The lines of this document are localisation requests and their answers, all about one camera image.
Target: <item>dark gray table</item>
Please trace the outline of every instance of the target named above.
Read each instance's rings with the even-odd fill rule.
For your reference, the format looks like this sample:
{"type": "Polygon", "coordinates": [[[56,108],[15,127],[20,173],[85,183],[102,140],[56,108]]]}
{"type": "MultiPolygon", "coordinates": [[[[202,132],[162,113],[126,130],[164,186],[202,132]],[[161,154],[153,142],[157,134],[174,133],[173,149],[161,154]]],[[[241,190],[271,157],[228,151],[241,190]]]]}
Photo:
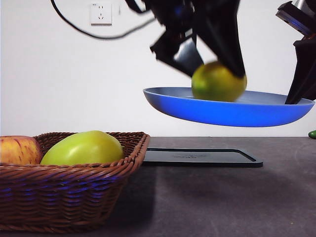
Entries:
{"type": "MultiPolygon", "coordinates": [[[[316,236],[316,140],[152,137],[150,147],[237,148],[263,160],[264,166],[142,166],[102,228],[63,236],[316,236]]],[[[0,232],[0,236],[59,235],[0,232]]]]}

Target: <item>brown woven basket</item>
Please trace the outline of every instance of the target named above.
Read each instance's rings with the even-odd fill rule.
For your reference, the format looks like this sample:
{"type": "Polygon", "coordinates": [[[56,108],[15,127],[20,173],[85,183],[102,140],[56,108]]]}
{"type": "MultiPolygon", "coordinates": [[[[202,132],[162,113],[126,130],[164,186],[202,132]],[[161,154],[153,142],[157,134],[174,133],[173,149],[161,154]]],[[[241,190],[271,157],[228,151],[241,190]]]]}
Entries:
{"type": "MultiPolygon", "coordinates": [[[[73,133],[34,137],[45,154],[73,133]]],[[[125,158],[105,164],[0,163],[0,230],[71,233],[94,230],[109,217],[128,177],[143,162],[149,135],[111,132],[125,158]]]]}

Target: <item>green object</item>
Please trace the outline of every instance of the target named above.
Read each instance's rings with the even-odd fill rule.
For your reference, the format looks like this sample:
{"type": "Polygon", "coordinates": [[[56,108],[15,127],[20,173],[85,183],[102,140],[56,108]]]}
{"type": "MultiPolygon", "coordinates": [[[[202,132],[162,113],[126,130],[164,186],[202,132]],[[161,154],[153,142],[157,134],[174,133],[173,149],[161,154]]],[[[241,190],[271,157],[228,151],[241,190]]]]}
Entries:
{"type": "Polygon", "coordinates": [[[246,76],[238,78],[217,61],[202,64],[192,76],[192,94],[201,100],[233,102],[246,86],[246,76]]]}
{"type": "Polygon", "coordinates": [[[40,164],[109,163],[123,158],[119,141],[102,131],[76,133],[56,143],[40,164]]]}
{"type": "Polygon", "coordinates": [[[308,136],[312,139],[316,139],[316,130],[308,133],[308,136]]]}

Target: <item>electrical outlet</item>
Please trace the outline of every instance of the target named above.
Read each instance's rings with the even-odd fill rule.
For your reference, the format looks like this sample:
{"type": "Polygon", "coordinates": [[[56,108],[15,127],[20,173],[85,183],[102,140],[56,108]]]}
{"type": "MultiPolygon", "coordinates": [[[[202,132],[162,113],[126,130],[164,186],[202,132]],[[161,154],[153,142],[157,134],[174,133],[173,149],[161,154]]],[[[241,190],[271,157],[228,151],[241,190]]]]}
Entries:
{"type": "Polygon", "coordinates": [[[112,25],[112,4],[110,1],[91,4],[90,23],[91,25],[112,25]]]}

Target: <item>black plastic tray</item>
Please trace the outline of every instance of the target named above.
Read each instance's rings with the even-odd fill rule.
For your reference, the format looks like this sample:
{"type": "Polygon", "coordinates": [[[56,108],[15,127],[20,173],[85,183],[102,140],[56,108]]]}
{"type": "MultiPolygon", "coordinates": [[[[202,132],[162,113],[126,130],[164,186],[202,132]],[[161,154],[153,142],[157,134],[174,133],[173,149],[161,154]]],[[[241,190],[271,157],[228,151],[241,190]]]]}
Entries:
{"type": "Polygon", "coordinates": [[[238,149],[147,148],[144,165],[262,167],[263,162],[238,149]]]}

